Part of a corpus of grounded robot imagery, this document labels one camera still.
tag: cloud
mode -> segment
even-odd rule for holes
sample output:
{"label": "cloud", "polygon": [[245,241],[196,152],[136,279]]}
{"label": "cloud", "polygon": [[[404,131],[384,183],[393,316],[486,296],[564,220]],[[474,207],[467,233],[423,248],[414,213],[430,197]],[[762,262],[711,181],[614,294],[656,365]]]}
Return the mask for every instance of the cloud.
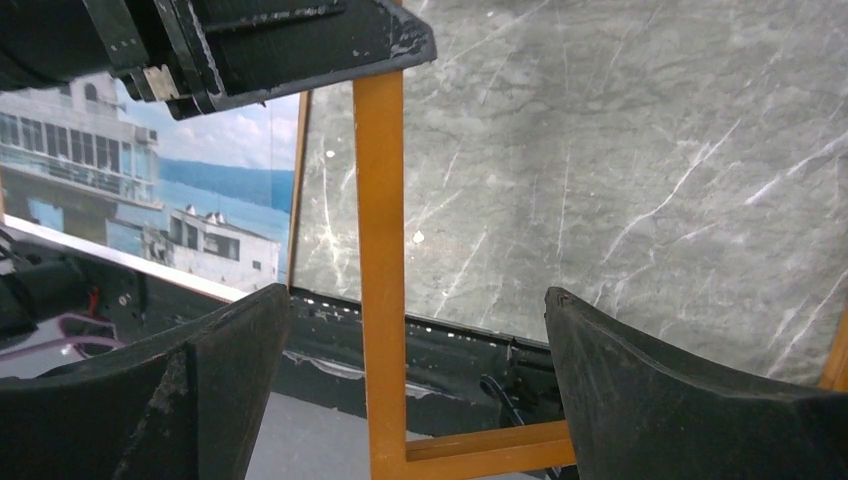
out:
{"label": "cloud", "polygon": [[297,147],[300,95],[236,110],[175,121],[160,103],[134,102],[123,84],[127,121],[157,131],[159,156],[216,165],[292,170]]}

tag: black plastic part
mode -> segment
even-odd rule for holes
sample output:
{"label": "black plastic part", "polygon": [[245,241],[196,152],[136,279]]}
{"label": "black plastic part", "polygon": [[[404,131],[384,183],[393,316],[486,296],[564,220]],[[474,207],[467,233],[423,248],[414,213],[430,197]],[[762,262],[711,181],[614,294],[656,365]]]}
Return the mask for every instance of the black plastic part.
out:
{"label": "black plastic part", "polygon": [[[308,11],[297,22],[245,24]],[[163,23],[196,112],[169,102],[175,118],[209,114],[436,59],[430,27],[393,0],[170,0]],[[221,35],[221,25],[241,25]]]}
{"label": "black plastic part", "polygon": [[[18,272],[16,275],[32,278],[33,284],[37,287],[39,282],[46,283],[47,279],[50,278],[38,273],[40,271],[37,268],[38,265],[69,264],[73,267],[73,271],[85,279],[82,288],[80,288],[80,284],[74,287],[73,295],[69,295],[67,298],[69,301],[64,304],[65,309],[59,310],[57,308],[54,310],[54,315],[76,310],[87,313],[91,301],[89,293],[96,293],[97,304],[93,313],[109,318],[115,324],[120,325],[119,339],[125,343],[141,340],[175,325],[175,323],[166,320],[154,319],[150,323],[158,329],[144,329],[149,300],[148,282],[144,274],[111,262],[93,259],[87,255],[68,254],[63,248],[50,248],[41,241],[30,240],[36,239],[13,239],[10,242],[13,254],[20,259],[15,262],[15,269]],[[38,262],[38,264],[33,267],[33,262]],[[192,311],[192,316],[182,323],[205,315],[220,306],[223,306],[223,304],[219,302],[206,310]]]}
{"label": "black plastic part", "polygon": [[89,284],[71,260],[41,262],[5,275],[2,281],[17,292],[18,301],[36,322],[88,304]]}
{"label": "black plastic part", "polygon": [[24,309],[18,297],[5,282],[0,281],[0,348],[9,348],[19,342],[6,340],[34,332],[36,321]]}
{"label": "black plastic part", "polygon": [[848,395],[710,362],[560,288],[545,302],[580,478],[848,478]]}
{"label": "black plastic part", "polygon": [[56,87],[110,68],[83,0],[0,0],[0,91]]}
{"label": "black plastic part", "polygon": [[286,288],[272,285],[112,353],[0,380],[3,478],[244,478],[288,321]]}
{"label": "black plastic part", "polygon": [[0,0],[0,91],[109,71],[178,120],[435,59],[393,0]]}

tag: gray marble panel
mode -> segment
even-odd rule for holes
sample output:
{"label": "gray marble panel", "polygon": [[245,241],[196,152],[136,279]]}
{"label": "gray marble panel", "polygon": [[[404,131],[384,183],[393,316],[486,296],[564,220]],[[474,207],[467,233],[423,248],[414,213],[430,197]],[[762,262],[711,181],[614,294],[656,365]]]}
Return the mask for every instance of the gray marble panel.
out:
{"label": "gray marble panel", "polygon": [[[814,383],[848,292],[848,4],[416,0],[410,312],[545,340],[560,285]],[[350,85],[315,92],[295,283],[358,299]]]}

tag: sea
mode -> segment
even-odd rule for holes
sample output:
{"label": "sea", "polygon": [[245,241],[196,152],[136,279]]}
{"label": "sea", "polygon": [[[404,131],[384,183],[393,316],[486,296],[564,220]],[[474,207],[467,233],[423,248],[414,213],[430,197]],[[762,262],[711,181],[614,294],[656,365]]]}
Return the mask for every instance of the sea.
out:
{"label": "sea", "polygon": [[[280,241],[282,251],[277,276],[279,281],[285,281],[290,218],[287,212],[165,180],[159,180],[156,188],[157,197],[164,203],[162,211],[121,204],[118,206],[117,219],[135,225],[167,229],[171,209],[184,210],[188,205],[193,205],[200,215],[221,212],[231,225]],[[111,248],[141,256],[141,234],[136,229],[109,222],[107,241]]]}

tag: black machine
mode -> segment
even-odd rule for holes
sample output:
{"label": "black machine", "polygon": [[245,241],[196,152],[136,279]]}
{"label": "black machine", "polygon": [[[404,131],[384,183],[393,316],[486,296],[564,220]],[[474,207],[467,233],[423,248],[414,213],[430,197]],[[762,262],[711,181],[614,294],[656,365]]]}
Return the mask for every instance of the black machine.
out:
{"label": "black machine", "polygon": [[[0,0],[0,91],[108,71],[176,119],[435,57],[391,0]],[[0,378],[4,479],[237,480],[270,391],[364,415],[361,378],[297,360],[361,366],[352,302],[272,285],[223,305],[2,226],[0,267],[0,360],[57,317],[85,357]],[[407,378],[433,393],[408,400],[410,430],[566,418],[579,469],[536,472],[551,478],[848,478],[848,396],[708,362],[561,289],[545,301],[550,348],[407,317]]]}
{"label": "black machine", "polygon": [[178,120],[435,58],[392,0],[0,0],[0,91],[108,71]]}

